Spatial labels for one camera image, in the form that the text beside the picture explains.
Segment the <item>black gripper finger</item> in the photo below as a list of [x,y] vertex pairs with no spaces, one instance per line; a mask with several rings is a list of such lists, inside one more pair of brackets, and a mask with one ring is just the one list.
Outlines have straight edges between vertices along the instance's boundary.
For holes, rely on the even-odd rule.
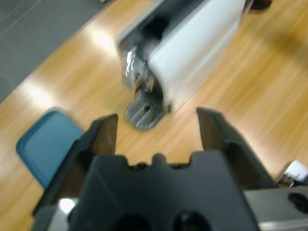
[[221,112],[198,107],[196,113],[203,149],[222,152],[244,189],[258,190],[277,187],[250,144]]
[[117,125],[117,114],[102,116],[74,141],[35,206],[33,216],[41,208],[54,205],[62,198],[79,197],[94,157],[115,154]]

